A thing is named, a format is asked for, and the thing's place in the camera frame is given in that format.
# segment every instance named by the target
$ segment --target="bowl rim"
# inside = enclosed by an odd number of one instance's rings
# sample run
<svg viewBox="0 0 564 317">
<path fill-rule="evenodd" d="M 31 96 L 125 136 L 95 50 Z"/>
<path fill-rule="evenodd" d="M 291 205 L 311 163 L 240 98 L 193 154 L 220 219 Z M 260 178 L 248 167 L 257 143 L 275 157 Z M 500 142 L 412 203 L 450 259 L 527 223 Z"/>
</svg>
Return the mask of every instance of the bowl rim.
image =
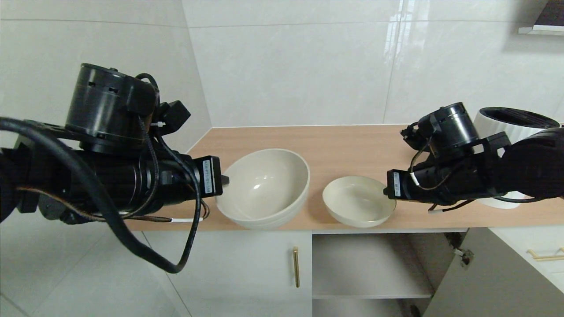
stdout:
<svg viewBox="0 0 564 317">
<path fill-rule="evenodd" d="M 310 166 L 307 164 L 307 161 L 306 161 L 301 155 L 299 155 L 298 153 L 296 153 L 296 152 L 294 152 L 294 151 L 291 151 L 291 150 L 289 150 L 289 149 L 285 149 L 285 148 L 265 148 L 265 149 L 260 149 L 260 150 L 255 151 L 255 152 L 251 152 L 251 153 L 249 153 L 249 154 L 247 154 L 247 155 L 241 157 L 240 159 L 236 160 L 235 162 L 233 162 L 233 164 L 231 164 L 231 165 L 225 170 L 225 174 L 227 174 L 227 172 L 229 171 L 229 169 L 232 168 L 235 164 L 237 164 L 237 162 L 241 161 L 242 159 L 244 159 L 244 158 L 246 158 L 246 157 L 248 157 L 248 156 L 256 155 L 256 154 L 258 154 L 258 153 L 260 153 L 260 152 L 267 152 L 267 151 L 283 151 L 283 152 L 288 152 L 288 153 L 291 153 L 291 154 L 293 154 L 293 155 L 299 157 L 299 159 L 302 160 L 302 162 L 306 165 L 306 169 L 307 169 L 307 181 L 306 181 L 305 186 L 304 186 L 303 189 L 302 189 L 302 192 L 301 192 L 301 193 L 298 195 L 298 197 L 297 197 L 291 204 L 289 204 L 286 208 L 282 209 L 281 211 L 279 211 L 279 212 L 277 212 L 277 213 L 275 213 L 275 214 L 269 215 L 268 217 L 257 218 L 257 219 L 238 219 L 238 218 L 234 218 L 234 217 L 231 217 L 231 216 L 229 216 L 229 215 L 226 215 L 223 211 L 221 211 L 221 208 L 219 207 L 219 204 L 218 204 L 218 202 L 217 202 L 218 196 L 216 196 L 216 197 L 215 197 L 215 204 L 216 204 L 217 208 L 219 209 L 219 212 L 221 212 L 225 217 L 227 217 L 227 218 L 229 218 L 229 219 L 233 219 L 233 220 L 235 220 L 235 221 L 250 222 L 250 223 L 252 223 L 252 222 L 254 222 L 254 221 L 267 220 L 267 219 L 269 219 L 269 218 L 271 218 L 271 217 L 276 217 L 276 216 L 278 216 L 278 215 L 284 213 L 284 212 L 287 211 L 288 209 L 290 209 L 290 208 L 296 206 L 297 204 L 301 203 L 303 197 L 308 194 L 308 192 L 309 192 L 309 187 L 310 187 L 310 179 L 311 179 Z"/>
<path fill-rule="evenodd" d="M 339 213 L 339 212 L 333 210 L 333 208 L 329 207 L 329 205 L 327 204 L 327 201 L 326 201 L 326 199 L 325 199 L 326 189 L 327 189 L 327 187 L 329 187 L 329 185 L 331 185 L 331 184 L 334 183 L 335 181 L 340 180 L 340 179 L 343 179 L 343 178 L 365 178 L 365 179 L 368 179 L 368 180 L 370 180 L 370 181 L 374 181 L 374 182 L 376 182 L 376 183 L 378 183 L 378 184 L 381 184 L 381 185 L 383 185 L 384 187 L 386 187 L 386 185 L 385 185 L 384 183 L 380 182 L 379 180 L 374 179 L 374 178 L 371 178 L 371 177 L 362 176 L 362 175 L 347 175 L 347 176 L 343 176 L 343 177 L 336 178 L 336 179 L 330 181 L 330 182 L 325 186 L 325 188 L 323 188 L 323 193 L 321 193 L 321 197 L 322 197 L 322 199 L 323 199 L 323 204 L 325 204 L 325 207 L 329 210 L 329 213 L 334 213 L 334 214 L 338 215 L 339 217 L 342 217 L 342 218 L 345 218 L 345 219 L 348 219 L 348 220 L 351 220 L 351 221 L 360 222 L 360 223 L 374 223 L 374 222 L 382 221 L 383 219 L 384 219 L 384 221 L 385 221 L 385 220 L 387 220 L 387 218 L 389 218 L 389 217 L 394 213 L 395 208 L 398 206 L 398 201 L 397 201 L 396 199 L 389 199 L 389 198 L 388 198 L 389 200 L 392 200 L 392 201 L 394 202 L 394 206 L 391 208 L 390 213 L 389 213 L 387 216 L 385 216 L 385 217 L 382 217 L 382 218 L 379 218 L 379 219 L 375 219 L 375 220 L 360 221 L 360 220 L 357 220 L 357 219 L 353 219 L 353 218 L 347 217 L 347 216 L 345 216 L 345 215 L 343 215 L 343 214 L 341 214 L 341 213 Z"/>
</svg>

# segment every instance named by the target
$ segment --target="white bowl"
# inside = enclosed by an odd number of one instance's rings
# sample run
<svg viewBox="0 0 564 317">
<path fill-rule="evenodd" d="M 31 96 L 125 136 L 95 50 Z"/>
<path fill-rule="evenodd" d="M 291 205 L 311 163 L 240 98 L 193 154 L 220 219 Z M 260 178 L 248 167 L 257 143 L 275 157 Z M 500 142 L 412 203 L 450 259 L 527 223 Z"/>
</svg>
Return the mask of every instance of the white bowl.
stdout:
<svg viewBox="0 0 564 317">
<path fill-rule="evenodd" d="M 297 153 L 270 148 L 246 155 L 224 175 L 230 183 L 215 197 L 219 210 L 250 229 L 273 229 L 293 219 L 306 202 L 310 169 Z"/>
<path fill-rule="evenodd" d="M 395 209 L 396 201 L 382 192 L 386 186 L 364 176 L 346 176 L 330 182 L 323 190 L 327 211 L 341 223 L 357 228 L 378 226 Z"/>
</svg>

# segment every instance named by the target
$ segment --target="label sticker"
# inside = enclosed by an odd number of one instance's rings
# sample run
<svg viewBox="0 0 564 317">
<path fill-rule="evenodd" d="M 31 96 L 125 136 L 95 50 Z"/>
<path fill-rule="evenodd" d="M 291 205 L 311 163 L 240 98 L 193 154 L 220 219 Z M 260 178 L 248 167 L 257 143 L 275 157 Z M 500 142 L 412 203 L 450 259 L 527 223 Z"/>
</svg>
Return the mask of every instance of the label sticker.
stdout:
<svg viewBox="0 0 564 317">
<path fill-rule="evenodd" d="M 399 173 L 396 171 L 394 172 L 394 194 L 396 197 L 401 197 L 402 195 L 399 184 Z"/>
<path fill-rule="evenodd" d="M 212 162 L 210 160 L 203 161 L 202 165 L 204 167 L 204 192 L 211 193 L 212 188 Z"/>
</svg>

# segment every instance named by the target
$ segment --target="white cabinet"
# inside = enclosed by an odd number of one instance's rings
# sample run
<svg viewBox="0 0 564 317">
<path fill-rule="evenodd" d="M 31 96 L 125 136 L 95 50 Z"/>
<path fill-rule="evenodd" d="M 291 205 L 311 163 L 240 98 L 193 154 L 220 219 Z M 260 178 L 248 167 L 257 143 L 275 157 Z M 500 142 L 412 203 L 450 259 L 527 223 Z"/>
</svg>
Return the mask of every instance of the white cabinet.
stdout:
<svg viewBox="0 0 564 317">
<path fill-rule="evenodd" d="M 490 229 L 470 229 L 461 248 L 474 258 L 452 261 L 425 317 L 564 315 L 564 293 Z"/>
<path fill-rule="evenodd" d="M 145 235 L 176 261 L 187 233 Z M 188 264 L 169 278 L 193 317 L 265 316 L 268 307 L 277 316 L 310 316 L 311 268 L 311 231 L 199 232 Z"/>
<path fill-rule="evenodd" d="M 427 317 L 562 316 L 564 272 L 549 280 L 526 253 L 544 255 L 561 231 L 516 232 L 471 228 L 465 267 L 443 233 L 199 232 L 187 267 L 166 280 L 192 317 L 405 317 L 414 304 Z M 145 235 L 176 260 L 187 233 Z"/>
<path fill-rule="evenodd" d="M 313 266 L 314 299 L 433 294 L 406 235 L 314 235 Z"/>
<path fill-rule="evenodd" d="M 492 228 L 491 230 L 541 273 L 545 273 L 548 279 L 553 278 L 552 274 L 564 272 L 564 260 L 536 261 L 531 255 L 533 252 L 541 258 L 551 256 L 564 258 L 564 250 L 561 249 L 564 248 L 564 226 Z"/>
</svg>

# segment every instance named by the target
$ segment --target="hinge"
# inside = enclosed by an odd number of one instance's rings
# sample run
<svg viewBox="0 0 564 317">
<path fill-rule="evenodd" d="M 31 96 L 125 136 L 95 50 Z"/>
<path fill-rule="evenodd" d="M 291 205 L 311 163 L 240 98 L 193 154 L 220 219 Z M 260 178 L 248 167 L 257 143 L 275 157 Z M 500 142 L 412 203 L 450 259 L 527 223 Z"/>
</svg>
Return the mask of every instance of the hinge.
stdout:
<svg viewBox="0 0 564 317">
<path fill-rule="evenodd" d="M 465 270 L 468 269 L 472 260 L 474 260 L 474 253 L 470 250 L 461 249 L 462 234 L 459 232 L 445 232 L 444 236 L 447 238 L 448 243 L 452 246 L 454 253 L 460 257 L 460 266 Z"/>
</svg>

